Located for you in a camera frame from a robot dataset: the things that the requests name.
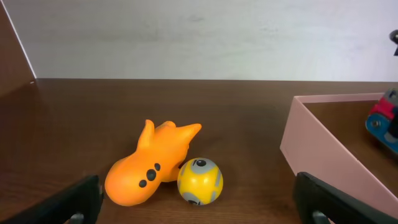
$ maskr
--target orange rubber toy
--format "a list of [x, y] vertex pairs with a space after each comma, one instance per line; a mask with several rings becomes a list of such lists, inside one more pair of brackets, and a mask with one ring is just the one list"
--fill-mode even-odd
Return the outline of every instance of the orange rubber toy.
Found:
[[155, 129], [153, 122], [146, 120], [135, 153], [117, 161], [106, 176], [105, 190], [110, 199], [119, 205], [137, 205], [145, 202], [161, 182], [177, 180], [178, 166], [200, 129], [200, 124], [176, 128], [171, 121]]

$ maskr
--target pink cardboard tray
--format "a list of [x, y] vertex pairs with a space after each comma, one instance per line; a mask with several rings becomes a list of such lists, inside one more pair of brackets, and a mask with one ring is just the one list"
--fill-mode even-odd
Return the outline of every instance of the pink cardboard tray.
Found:
[[379, 100], [382, 95], [383, 93], [295, 96], [280, 149], [294, 174], [308, 172], [356, 199], [398, 218], [398, 198], [304, 105]]

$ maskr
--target dark brown wooden surface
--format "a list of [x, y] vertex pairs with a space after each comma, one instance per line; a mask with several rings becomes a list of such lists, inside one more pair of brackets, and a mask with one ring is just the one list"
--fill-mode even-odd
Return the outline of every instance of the dark brown wooden surface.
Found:
[[34, 80], [17, 36], [0, 4], [0, 96]]
[[106, 197], [98, 223], [299, 223], [294, 175], [279, 149], [292, 97], [394, 85], [38, 79], [0, 98], [0, 220], [85, 175], [104, 181], [115, 161], [134, 152], [144, 120], [152, 119], [203, 125], [187, 159], [215, 161], [223, 192], [203, 207], [185, 202], [175, 183], [135, 207]]
[[307, 103], [305, 106], [396, 197], [398, 155], [372, 136], [365, 127], [377, 101]]

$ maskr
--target yellow ball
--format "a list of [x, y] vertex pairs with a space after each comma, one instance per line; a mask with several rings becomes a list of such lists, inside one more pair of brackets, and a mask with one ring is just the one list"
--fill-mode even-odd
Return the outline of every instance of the yellow ball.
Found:
[[191, 204], [214, 202], [223, 189], [223, 175], [209, 159], [196, 158], [186, 162], [178, 173], [178, 191]]

